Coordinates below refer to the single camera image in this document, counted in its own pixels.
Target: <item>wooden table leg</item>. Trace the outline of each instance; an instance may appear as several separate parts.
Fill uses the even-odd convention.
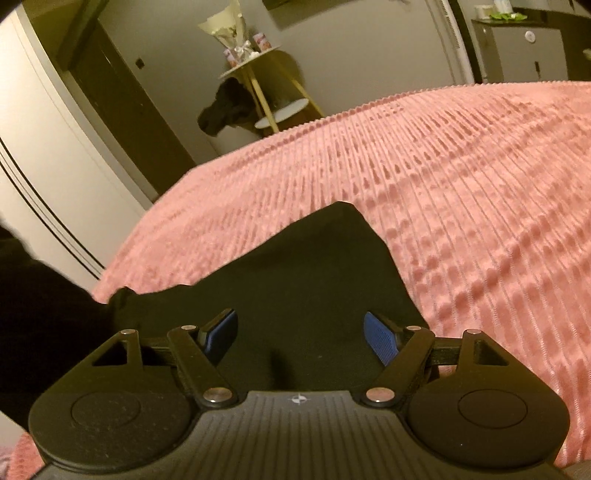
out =
[[[314,110],[316,110],[318,112],[318,114],[320,115],[320,117],[324,117],[325,114],[323,113],[323,111],[320,110],[320,107],[318,106],[318,104],[314,100],[312,100],[312,97],[310,95],[308,95],[308,92],[306,92],[306,90],[304,89],[304,87],[302,87],[301,83],[298,82],[294,78],[294,76],[273,55],[269,55],[269,58],[275,64],[275,66],[277,67],[277,70],[279,70],[279,72],[286,79],[288,79],[293,84],[293,86],[295,88],[298,89],[298,91],[304,96],[304,98],[307,98],[310,101],[310,105],[314,108]]]
[[[275,122],[275,117],[273,116],[273,112],[271,112],[271,108],[269,107],[269,104],[267,103],[267,99],[265,99],[265,96],[262,94],[261,85],[259,85],[258,80],[256,79],[254,72],[252,71],[252,67],[247,64],[247,65],[245,65],[245,68],[246,68],[246,73],[248,74],[248,77],[250,78],[252,88],[254,89],[256,96],[261,103],[262,109],[265,111],[265,116],[267,117],[267,120],[269,120],[269,124],[271,126],[271,129],[275,133],[279,133],[279,127],[277,126],[277,122]]]
[[[244,85],[246,86],[246,89],[248,90],[248,93],[251,94],[252,99],[255,101],[256,114],[258,115],[258,118],[262,118],[263,113],[262,113],[262,110],[261,110],[261,103],[258,101],[258,98],[256,97],[256,93],[252,89],[251,78],[248,76],[248,74],[244,70],[241,71],[241,74],[242,74],[241,75],[242,76],[242,81],[244,82]]]

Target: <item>drawer knob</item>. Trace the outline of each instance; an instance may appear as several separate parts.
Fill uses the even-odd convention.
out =
[[[525,39],[530,43],[535,43],[535,33],[533,33],[531,30],[528,30],[525,32]]]

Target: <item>door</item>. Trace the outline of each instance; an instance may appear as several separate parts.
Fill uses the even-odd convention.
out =
[[[159,194],[195,167],[98,22],[71,71],[113,136]]]

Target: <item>round shelf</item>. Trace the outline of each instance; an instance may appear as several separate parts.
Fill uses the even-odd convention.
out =
[[[299,100],[296,100],[295,102],[292,102],[289,105],[277,110],[273,113],[275,122],[282,122],[283,120],[287,120],[289,117],[300,113],[308,106],[309,103],[310,101],[307,98],[300,98]],[[257,123],[255,123],[255,128],[258,128],[259,130],[269,128],[270,126],[271,125],[269,124],[269,119],[267,117],[261,118]]]
[[[238,65],[236,65],[234,68],[231,68],[230,70],[225,71],[224,73],[222,73],[218,79],[219,80],[223,80],[226,77],[229,77],[230,75],[236,73],[237,70],[240,70],[244,65],[253,62],[255,60],[260,59],[261,57],[264,57],[265,55],[267,55],[268,53],[271,53],[272,51],[275,51],[277,49],[281,48],[281,45],[277,45],[276,47],[271,47],[269,48],[269,50],[265,50],[265,51],[257,51],[258,55],[254,56],[251,59],[245,60],[242,63],[239,63]]]

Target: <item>metal screw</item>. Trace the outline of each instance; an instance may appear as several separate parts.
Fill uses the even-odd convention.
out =
[[[365,393],[365,396],[368,398],[368,400],[371,400],[372,402],[384,403],[393,400],[396,395],[389,388],[373,387]]]
[[[226,387],[208,388],[203,394],[203,398],[211,403],[221,403],[232,398],[232,391]]]

